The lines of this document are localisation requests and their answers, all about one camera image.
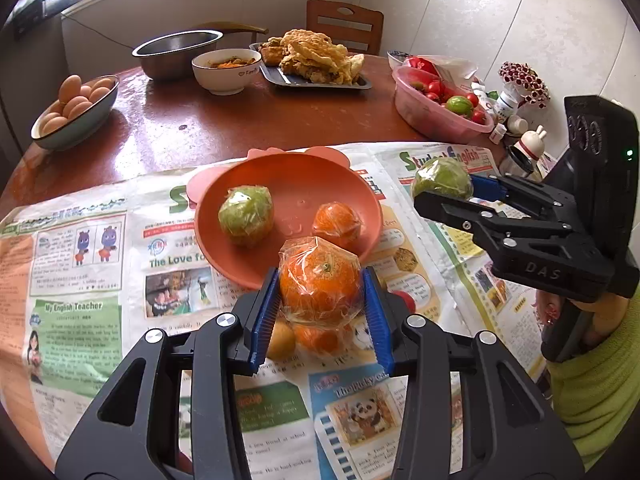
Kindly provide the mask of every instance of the stainless steel bowl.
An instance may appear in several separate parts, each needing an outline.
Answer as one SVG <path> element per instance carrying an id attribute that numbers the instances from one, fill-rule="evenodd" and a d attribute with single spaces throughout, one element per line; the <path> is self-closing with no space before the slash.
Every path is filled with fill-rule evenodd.
<path id="1" fill-rule="evenodd" d="M 147 41 L 131 54 L 140 60 L 145 74 L 156 81 L 166 81 L 193 76 L 191 60 L 215 50 L 215 43 L 222 38 L 216 30 L 186 30 Z"/>

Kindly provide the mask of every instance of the newspaper page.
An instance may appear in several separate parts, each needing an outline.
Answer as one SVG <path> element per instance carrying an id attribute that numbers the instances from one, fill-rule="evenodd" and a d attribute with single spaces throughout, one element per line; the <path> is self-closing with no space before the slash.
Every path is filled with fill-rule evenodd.
<path id="1" fill-rule="evenodd" d="M 383 231 L 364 262 L 444 330 L 494 330 L 535 376 L 540 330 L 531 292 L 498 280 L 465 234 L 421 219 L 407 193 L 429 156 L 495 171 L 483 148 L 432 143 L 338 146 L 371 187 Z M 202 168 L 95 187 L 15 210 L 0 224 L 0 400 L 51 469 L 94 395 L 149 328 L 196 330 L 232 309 L 244 288 L 213 269 L 195 240 L 186 184 Z M 376 363 L 364 316 L 346 351 L 298 348 L 236 377 L 236 403 L 253 478 L 383 479 L 390 475 L 406 378 Z M 462 401 L 452 374 L 451 470 L 462 464 Z M 180 447 L 190 454 L 190 376 L 180 391 Z"/>

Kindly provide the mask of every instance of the wooden chair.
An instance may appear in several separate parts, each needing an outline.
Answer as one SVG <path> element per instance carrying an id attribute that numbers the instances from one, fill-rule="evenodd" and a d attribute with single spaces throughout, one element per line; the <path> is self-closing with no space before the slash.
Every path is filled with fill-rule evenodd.
<path id="1" fill-rule="evenodd" d="M 207 22 L 201 23 L 192 27 L 192 30 L 217 30 L 222 32 L 222 34 L 233 34 L 235 32 L 250 32 L 251 33 L 251 42 L 257 43 L 258 41 L 258 33 L 259 34 L 268 34 L 269 29 L 263 27 L 255 27 L 254 25 L 247 25 L 245 23 L 236 23 L 236 22 Z"/>
<path id="2" fill-rule="evenodd" d="M 354 23 L 354 27 L 341 25 L 337 20 Z M 308 30 L 322 32 L 334 43 L 354 41 L 367 45 L 366 50 L 347 45 L 350 52 L 377 56 L 380 52 L 384 21 L 385 15 L 379 10 L 369 10 L 364 7 L 327 0 L 308 0 L 306 2 L 306 28 Z"/>

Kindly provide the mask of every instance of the green sleeve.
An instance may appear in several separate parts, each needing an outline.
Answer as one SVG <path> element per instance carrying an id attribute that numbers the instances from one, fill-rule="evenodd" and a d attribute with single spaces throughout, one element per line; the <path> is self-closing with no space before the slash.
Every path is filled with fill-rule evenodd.
<path id="1" fill-rule="evenodd" d="M 587 470 L 602 456 L 640 399 L 640 288 L 620 326 L 584 355 L 548 363 L 554 409 Z"/>

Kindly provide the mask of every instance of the round table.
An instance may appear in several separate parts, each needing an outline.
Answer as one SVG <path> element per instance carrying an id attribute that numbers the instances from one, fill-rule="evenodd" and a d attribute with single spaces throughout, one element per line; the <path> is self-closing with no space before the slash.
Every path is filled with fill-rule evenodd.
<path id="1" fill-rule="evenodd" d="M 245 156 L 251 148 L 283 150 L 346 142 L 427 141 L 394 106 L 396 84 L 386 58 L 367 56 L 372 88 L 280 88 L 259 76 L 233 96 L 213 96 L 194 78 L 154 82 L 140 68 L 118 74 L 120 89 L 104 125 L 65 152 L 31 144 L 0 198 L 0 219 L 29 205 L 154 171 Z M 504 149 L 488 136 L 474 144 Z"/>

